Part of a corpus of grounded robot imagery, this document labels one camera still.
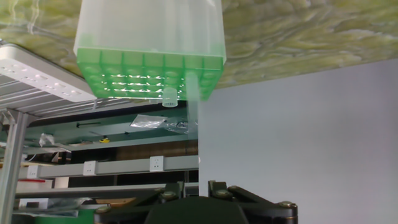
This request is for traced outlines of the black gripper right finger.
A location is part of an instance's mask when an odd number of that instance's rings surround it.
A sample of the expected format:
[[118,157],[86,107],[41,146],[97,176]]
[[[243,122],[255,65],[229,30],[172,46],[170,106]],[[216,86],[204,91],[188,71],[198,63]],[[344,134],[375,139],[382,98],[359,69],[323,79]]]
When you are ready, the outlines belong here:
[[290,201],[270,202],[236,185],[208,182],[208,196],[231,202],[242,210],[248,223],[298,224],[298,206]]

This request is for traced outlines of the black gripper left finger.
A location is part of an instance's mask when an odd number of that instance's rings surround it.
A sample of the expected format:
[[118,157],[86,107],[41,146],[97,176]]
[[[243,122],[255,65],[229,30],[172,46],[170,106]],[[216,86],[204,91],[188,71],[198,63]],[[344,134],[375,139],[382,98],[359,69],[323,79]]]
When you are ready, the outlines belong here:
[[181,199],[183,198],[183,193],[183,182],[166,184],[164,188],[152,190],[150,194],[138,197],[124,205],[97,208],[93,214],[93,223],[145,223],[154,205]]

